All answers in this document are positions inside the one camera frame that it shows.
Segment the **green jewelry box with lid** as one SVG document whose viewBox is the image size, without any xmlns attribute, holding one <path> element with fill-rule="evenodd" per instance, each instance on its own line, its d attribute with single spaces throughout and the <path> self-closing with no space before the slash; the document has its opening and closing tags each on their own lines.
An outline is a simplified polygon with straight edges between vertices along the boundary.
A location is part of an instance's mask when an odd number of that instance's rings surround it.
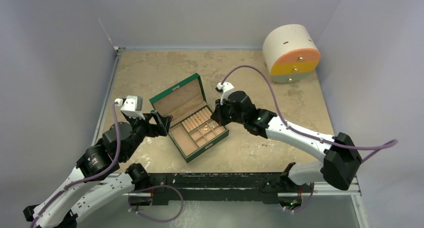
<svg viewBox="0 0 424 228">
<path fill-rule="evenodd" d="M 215 146 L 230 131 L 211 119 L 201 77 L 195 73 L 149 99 L 162 116 L 172 116 L 169 137 L 186 163 Z"/>
</svg>

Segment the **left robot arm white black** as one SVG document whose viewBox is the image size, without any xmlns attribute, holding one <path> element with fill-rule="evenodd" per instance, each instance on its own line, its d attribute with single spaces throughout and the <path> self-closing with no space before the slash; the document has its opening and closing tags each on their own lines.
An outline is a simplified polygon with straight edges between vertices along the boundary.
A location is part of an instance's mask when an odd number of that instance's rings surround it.
<svg viewBox="0 0 424 228">
<path fill-rule="evenodd" d="M 146 137 L 167 136 L 169 132 L 172 120 L 169 115 L 162 116 L 156 110 L 121 113 L 125 122 L 119 122 L 114 114 L 113 125 L 85 151 L 49 198 L 23 210 L 30 227 L 76 227 L 91 211 L 119 195 L 133 190 L 144 192 L 151 187 L 146 169 L 140 163 L 133 163 L 109 183 L 91 190 L 117 171 L 120 163 L 128 161 Z"/>
</svg>

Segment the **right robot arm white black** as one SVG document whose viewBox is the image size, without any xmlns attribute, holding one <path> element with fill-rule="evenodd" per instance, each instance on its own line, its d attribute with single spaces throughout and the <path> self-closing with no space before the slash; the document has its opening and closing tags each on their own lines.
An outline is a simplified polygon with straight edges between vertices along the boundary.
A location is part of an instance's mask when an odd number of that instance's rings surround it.
<svg viewBox="0 0 424 228">
<path fill-rule="evenodd" d="M 252 135 L 281 141 L 313 156 L 315 162 L 294 162 L 286 167 L 280 181 L 286 191 L 313 182 L 326 182 L 339 190 L 348 190 L 363 162 L 358 151 L 341 147 L 353 144 L 348 135 L 330 136 L 330 144 L 324 142 L 326 135 L 313 139 L 313 131 L 283 122 L 270 110 L 257 108 L 243 91 L 233 92 L 226 100 L 216 99 L 211 119 L 220 126 L 232 122 L 241 124 Z"/>
</svg>

